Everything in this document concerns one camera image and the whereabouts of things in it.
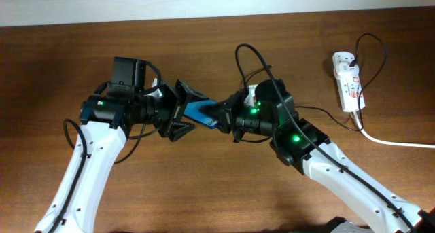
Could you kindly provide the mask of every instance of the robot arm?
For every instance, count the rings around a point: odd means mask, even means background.
[[[89,121],[81,125],[88,155],[72,198],[55,232],[92,232],[98,204],[115,159],[124,147],[124,131],[109,128],[105,122]],[[49,232],[65,205],[68,192],[79,168],[83,154],[82,140],[78,137],[67,172],[46,215],[37,224],[36,232]]]
[[[355,165],[335,143],[322,143],[320,147],[327,152],[328,155],[332,156],[335,160],[340,160],[353,173],[375,187],[382,195],[389,198],[390,201],[402,211],[413,226],[416,226],[420,222],[421,217],[419,216],[419,212],[421,209],[417,205],[397,196],[378,181],[374,180],[370,175]],[[310,179],[317,181],[336,194],[350,209],[356,212],[374,232],[407,232],[409,230],[408,226],[399,216],[365,185],[348,173],[344,173],[341,168],[331,163],[331,161],[326,159],[316,149],[310,152],[309,155],[309,159],[302,161],[304,173],[310,177]]]
[[[156,72],[158,80],[152,88],[144,89],[147,66]],[[134,124],[152,124],[161,137],[172,142],[195,129],[195,125],[182,122],[181,118],[189,101],[203,97],[179,80],[172,87],[160,78],[160,72],[150,62],[115,58],[112,81],[98,87],[82,105],[83,139],[77,138],[53,203],[35,232],[93,232],[110,170]]]
[[[350,161],[327,135],[300,119],[282,80],[273,79],[255,48],[241,46],[257,54],[271,79],[200,108],[201,113],[217,120],[221,132],[232,133],[235,143],[244,141],[246,132],[271,137],[270,146],[280,161],[335,193],[376,233],[414,232],[430,221],[426,212],[382,186]]]

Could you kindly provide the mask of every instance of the white power strip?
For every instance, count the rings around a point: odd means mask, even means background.
[[[332,57],[334,63],[334,76],[337,79],[338,93],[340,94],[341,108],[344,112],[358,111],[358,96],[361,92],[360,68],[358,65],[350,67],[355,56],[350,52],[336,52]],[[360,107],[366,106],[361,95]]]
[[[355,59],[355,56],[350,52],[336,52],[332,57],[334,63],[334,76],[337,79],[338,93],[340,94],[341,107],[344,112],[351,113],[351,117],[354,118],[358,128],[362,128],[360,120],[357,115],[358,109],[358,95],[361,92],[360,68],[358,64],[350,67],[351,62]],[[363,109],[366,106],[364,97],[361,94],[360,107]],[[382,141],[380,139],[373,138],[364,129],[361,129],[361,133],[370,139],[371,141],[384,144],[384,145],[397,145],[405,147],[421,147],[421,148],[435,148],[435,145],[416,144],[416,143],[402,143]]]

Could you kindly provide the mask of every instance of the white cable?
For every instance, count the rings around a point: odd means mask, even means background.
[[[361,128],[360,119],[358,118],[356,111],[352,112],[351,116],[353,116],[353,119],[355,120],[355,123],[358,125],[358,128]],[[432,149],[435,148],[435,145],[382,141],[380,139],[376,139],[376,138],[371,137],[369,134],[367,134],[367,132],[364,129],[361,130],[361,133],[365,137],[370,139],[371,141],[374,141],[374,142],[377,142],[380,144],[384,144],[384,145],[397,145],[397,146],[405,146],[405,147],[421,147],[421,148],[432,148]]]

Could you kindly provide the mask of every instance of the white wall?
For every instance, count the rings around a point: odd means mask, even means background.
[[[435,0],[0,0],[0,26],[435,5]]]

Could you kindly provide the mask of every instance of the plug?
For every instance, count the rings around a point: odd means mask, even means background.
[[[355,57],[350,52],[336,52],[332,57],[334,63],[334,76],[337,79],[358,76],[360,68],[358,65],[351,66]]]
[[[358,64],[358,61],[355,59],[351,62],[351,64],[349,66],[354,67],[356,64]]]

